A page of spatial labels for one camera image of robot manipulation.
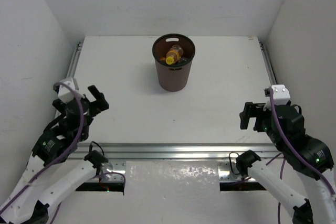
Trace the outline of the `clear bottle black cap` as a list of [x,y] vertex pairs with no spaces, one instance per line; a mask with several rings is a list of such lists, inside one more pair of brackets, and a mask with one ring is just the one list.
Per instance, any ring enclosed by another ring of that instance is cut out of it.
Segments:
[[188,62],[188,58],[187,57],[182,57],[179,59],[179,61],[177,62],[179,65],[180,64],[185,64]]

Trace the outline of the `clear bottle yellow cap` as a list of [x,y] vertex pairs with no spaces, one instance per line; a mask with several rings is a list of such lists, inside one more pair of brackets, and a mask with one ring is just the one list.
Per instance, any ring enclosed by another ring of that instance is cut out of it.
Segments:
[[184,50],[179,45],[173,45],[170,50],[166,53],[165,63],[167,65],[173,65],[177,63],[184,54]]

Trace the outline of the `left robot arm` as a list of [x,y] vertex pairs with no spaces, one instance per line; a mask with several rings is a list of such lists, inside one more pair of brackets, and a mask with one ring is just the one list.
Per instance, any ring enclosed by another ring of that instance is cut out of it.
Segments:
[[93,118],[109,108],[95,86],[88,87],[95,98],[92,102],[69,81],[55,84],[54,89],[58,99],[52,104],[60,116],[46,126],[34,145],[18,184],[1,205],[1,223],[52,223],[61,202],[108,164],[103,154],[90,149],[74,170],[48,184],[78,143],[88,139]]

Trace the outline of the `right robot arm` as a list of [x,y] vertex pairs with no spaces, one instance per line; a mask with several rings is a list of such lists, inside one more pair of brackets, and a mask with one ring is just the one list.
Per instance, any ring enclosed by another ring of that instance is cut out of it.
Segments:
[[334,161],[325,143],[306,134],[301,106],[288,101],[265,108],[263,103],[247,102],[239,117],[242,130],[247,129],[251,118],[256,120],[254,131],[268,135],[297,172],[307,195],[295,192],[274,175],[252,150],[236,158],[239,175],[258,181],[285,208],[293,223],[335,223]]

